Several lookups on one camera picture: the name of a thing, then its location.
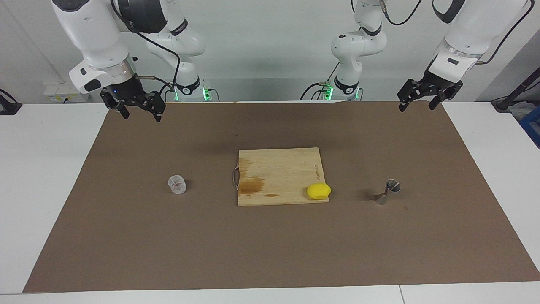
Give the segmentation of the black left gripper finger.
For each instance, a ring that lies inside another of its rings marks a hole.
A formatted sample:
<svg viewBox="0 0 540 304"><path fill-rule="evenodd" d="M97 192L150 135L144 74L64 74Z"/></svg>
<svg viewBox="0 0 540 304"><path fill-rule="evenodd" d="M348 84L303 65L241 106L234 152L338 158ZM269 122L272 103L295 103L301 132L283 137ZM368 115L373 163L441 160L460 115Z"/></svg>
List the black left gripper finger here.
<svg viewBox="0 0 540 304"><path fill-rule="evenodd" d="M429 103L429 109L435 110L441 102L453 99L455 95L460 91L462 86L463 82L459 81L457 84L454 84L447 89L438 89L436 95Z"/></svg>
<svg viewBox="0 0 540 304"><path fill-rule="evenodd" d="M404 112L411 102L418 100L424 96L424 79L415 81L413 79L408 79L405 84L397 93L399 99L400 112Z"/></svg>

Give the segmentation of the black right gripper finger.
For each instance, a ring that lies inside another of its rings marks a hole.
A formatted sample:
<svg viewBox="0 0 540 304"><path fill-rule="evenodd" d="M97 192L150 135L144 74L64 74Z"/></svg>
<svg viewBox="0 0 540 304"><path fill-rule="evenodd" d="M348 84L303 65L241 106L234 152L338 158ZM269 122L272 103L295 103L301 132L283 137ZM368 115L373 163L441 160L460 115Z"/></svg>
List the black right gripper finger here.
<svg viewBox="0 0 540 304"><path fill-rule="evenodd" d="M146 94L145 110L150 112L157 123L161 122L162 115L166 109L166 103L160 94Z"/></svg>
<svg viewBox="0 0 540 304"><path fill-rule="evenodd" d="M128 119L130 116L129 110L126 108L123 101L118 101L109 92L100 92L100 98L105 104L106 108L114 110L119 113L123 119Z"/></svg>

